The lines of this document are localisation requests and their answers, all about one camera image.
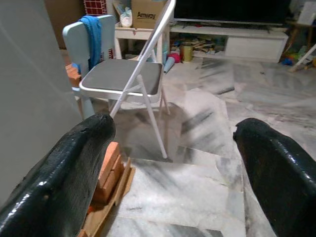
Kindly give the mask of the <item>wooden board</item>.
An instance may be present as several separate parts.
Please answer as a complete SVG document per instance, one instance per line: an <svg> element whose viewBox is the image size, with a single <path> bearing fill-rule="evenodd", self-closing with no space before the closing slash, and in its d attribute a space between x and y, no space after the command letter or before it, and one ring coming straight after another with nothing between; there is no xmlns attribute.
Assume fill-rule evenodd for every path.
<svg viewBox="0 0 316 237"><path fill-rule="evenodd" d="M111 209L113 206L118 206L121 199L130 191L135 170L135 167L131 166L131 158L128 157L123 174L116 185L108 204L102 205L96 202L91 203L83 226L77 237L100 237L102 228L104 227Z"/></svg>

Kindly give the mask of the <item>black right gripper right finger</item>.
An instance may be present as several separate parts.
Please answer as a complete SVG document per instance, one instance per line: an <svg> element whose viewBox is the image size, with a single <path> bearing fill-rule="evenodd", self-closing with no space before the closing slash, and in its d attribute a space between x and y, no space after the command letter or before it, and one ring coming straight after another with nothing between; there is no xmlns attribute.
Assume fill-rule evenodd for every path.
<svg viewBox="0 0 316 237"><path fill-rule="evenodd" d="M277 237L316 237L316 161L291 137L247 118L233 139Z"/></svg>

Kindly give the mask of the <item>blue cloth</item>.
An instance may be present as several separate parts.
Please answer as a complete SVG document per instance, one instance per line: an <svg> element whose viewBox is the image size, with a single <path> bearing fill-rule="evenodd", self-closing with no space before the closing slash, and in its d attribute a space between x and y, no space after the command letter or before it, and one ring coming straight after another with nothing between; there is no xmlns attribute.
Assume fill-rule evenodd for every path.
<svg viewBox="0 0 316 237"><path fill-rule="evenodd" d="M91 70L96 66L101 59L101 23L95 16L85 15L79 19L85 26L88 34L89 53L90 59L88 60L88 66Z"/></svg>

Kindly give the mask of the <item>Amway cardboard box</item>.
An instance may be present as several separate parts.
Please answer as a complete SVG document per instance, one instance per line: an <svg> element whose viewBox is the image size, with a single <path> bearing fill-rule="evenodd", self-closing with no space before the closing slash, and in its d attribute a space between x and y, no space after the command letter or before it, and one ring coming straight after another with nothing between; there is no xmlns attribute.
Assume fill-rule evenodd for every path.
<svg viewBox="0 0 316 237"><path fill-rule="evenodd" d="M133 28L153 29L167 0L131 0Z"/></svg>

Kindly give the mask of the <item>orange brick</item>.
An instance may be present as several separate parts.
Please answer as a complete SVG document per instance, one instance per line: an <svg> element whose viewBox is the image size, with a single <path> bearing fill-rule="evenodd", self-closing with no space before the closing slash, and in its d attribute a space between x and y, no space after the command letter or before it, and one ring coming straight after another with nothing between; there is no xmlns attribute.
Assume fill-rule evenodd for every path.
<svg viewBox="0 0 316 237"><path fill-rule="evenodd" d="M124 171L118 142L111 142L107 147L93 201L107 204Z"/></svg>
<svg viewBox="0 0 316 237"><path fill-rule="evenodd" d="M76 67L72 66L71 64L65 67L67 76L69 81L73 87L79 87L79 83L81 81L81 74Z"/></svg>

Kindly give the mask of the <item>wooden stool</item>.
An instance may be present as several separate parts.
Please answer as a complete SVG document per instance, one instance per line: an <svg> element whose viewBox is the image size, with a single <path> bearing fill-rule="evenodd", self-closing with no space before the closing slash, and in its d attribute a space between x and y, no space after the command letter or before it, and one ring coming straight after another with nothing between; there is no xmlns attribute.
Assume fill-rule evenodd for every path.
<svg viewBox="0 0 316 237"><path fill-rule="evenodd" d="M304 25L299 24L297 21L287 21L287 24L290 25L289 38L283 51L283 55L285 55L293 46L296 37L303 29L307 29L307 50L310 50L312 48L313 32L316 32L316 24L312 23L312 25Z"/></svg>

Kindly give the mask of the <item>red white grid crate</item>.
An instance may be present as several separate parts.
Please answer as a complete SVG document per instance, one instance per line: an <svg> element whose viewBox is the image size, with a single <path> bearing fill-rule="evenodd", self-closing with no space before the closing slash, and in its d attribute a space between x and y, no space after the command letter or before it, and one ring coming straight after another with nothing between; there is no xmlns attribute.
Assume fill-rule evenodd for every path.
<svg viewBox="0 0 316 237"><path fill-rule="evenodd" d="M107 14L106 0L83 0L86 15L99 16Z"/></svg>

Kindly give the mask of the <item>light blue plastic chair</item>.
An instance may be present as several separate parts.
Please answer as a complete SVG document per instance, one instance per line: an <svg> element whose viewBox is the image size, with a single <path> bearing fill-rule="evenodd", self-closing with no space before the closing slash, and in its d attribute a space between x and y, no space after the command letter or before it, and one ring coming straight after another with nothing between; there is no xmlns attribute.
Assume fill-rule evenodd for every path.
<svg viewBox="0 0 316 237"><path fill-rule="evenodd" d="M115 49L115 17L102 15L97 17L101 24L101 60L112 59ZM79 66L81 78L90 71L88 60L90 59L89 36L82 22L75 22L63 29L63 38L72 63ZM82 117L85 119L94 114L94 109L89 97L83 95L77 86L73 88L75 95L80 98Z"/></svg>

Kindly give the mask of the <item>white TV cabinet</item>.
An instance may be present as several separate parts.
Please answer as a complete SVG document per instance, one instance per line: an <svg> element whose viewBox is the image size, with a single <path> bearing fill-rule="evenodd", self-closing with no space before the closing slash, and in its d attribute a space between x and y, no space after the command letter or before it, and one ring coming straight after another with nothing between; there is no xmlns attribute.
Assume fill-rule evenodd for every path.
<svg viewBox="0 0 316 237"><path fill-rule="evenodd" d="M227 37L224 50L218 53L195 51L195 57L216 59L241 59L257 62L279 62L288 40L284 32L242 28L174 25L173 33L189 33L197 36Z"/></svg>

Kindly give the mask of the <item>white grey folding chair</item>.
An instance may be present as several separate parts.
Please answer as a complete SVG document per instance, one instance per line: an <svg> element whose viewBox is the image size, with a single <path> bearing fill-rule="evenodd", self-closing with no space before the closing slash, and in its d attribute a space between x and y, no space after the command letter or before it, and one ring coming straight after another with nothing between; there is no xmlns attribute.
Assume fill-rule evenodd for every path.
<svg viewBox="0 0 316 237"><path fill-rule="evenodd" d="M143 100L163 158L167 158L167 152L158 129L152 104L160 102L161 107L165 107L168 113L170 111L162 85L163 65L156 59L158 50L155 49L155 46L168 26L175 5L176 0L167 0L136 61L105 60L93 67L79 84L83 95L91 98L115 100L115 104L110 110L111 117L116 115L124 101Z"/></svg>

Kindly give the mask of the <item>white side table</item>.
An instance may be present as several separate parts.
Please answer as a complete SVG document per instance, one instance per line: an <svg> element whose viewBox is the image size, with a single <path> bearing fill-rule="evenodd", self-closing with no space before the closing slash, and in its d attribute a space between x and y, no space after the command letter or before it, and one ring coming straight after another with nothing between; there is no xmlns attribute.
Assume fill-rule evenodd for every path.
<svg viewBox="0 0 316 237"><path fill-rule="evenodd" d="M115 39L114 39L114 51L115 58L122 59L121 49L119 40L148 40L152 29L142 29L142 28L125 28L121 26L120 22L115 24ZM162 35L157 41L156 58L157 61L163 63L163 47L166 45L166 49L169 51L169 32L170 26L167 24Z"/></svg>

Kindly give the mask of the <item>light blue cone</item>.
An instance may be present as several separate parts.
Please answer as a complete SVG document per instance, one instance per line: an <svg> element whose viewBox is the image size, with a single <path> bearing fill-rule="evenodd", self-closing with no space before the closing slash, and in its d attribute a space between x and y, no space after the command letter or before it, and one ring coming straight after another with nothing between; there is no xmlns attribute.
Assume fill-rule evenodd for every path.
<svg viewBox="0 0 316 237"><path fill-rule="evenodd" d="M168 57L164 65L163 72L165 74L168 73L174 64L175 64L175 59L173 57Z"/></svg>

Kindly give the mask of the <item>white box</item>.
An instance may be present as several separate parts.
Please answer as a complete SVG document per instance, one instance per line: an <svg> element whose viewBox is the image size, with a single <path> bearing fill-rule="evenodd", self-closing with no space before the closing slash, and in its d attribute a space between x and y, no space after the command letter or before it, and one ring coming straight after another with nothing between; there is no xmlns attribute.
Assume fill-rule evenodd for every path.
<svg viewBox="0 0 316 237"><path fill-rule="evenodd" d="M297 21L298 24L312 25L315 19L316 19L316 1L305 2Z"/></svg>

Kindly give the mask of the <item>gold tin can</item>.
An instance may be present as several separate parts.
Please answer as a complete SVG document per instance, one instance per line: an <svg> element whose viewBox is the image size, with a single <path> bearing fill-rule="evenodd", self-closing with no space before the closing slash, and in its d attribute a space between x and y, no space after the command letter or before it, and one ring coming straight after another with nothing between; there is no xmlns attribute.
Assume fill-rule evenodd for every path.
<svg viewBox="0 0 316 237"><path fill-rule="evenodd" d="M180 57L182 62L192 61L193 46L190 43L184 43L180 46Z"/></svg>

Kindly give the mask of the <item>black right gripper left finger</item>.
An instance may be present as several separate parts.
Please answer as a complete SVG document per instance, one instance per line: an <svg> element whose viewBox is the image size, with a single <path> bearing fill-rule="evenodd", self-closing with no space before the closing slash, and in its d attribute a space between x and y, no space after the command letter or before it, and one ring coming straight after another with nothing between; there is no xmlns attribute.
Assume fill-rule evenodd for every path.
<svg viewBox="0 0 316 237"><path fill-rule="evenodd" d="M0 208L0 237L77 237L115 133L108 114L65 133Z"/></svg>

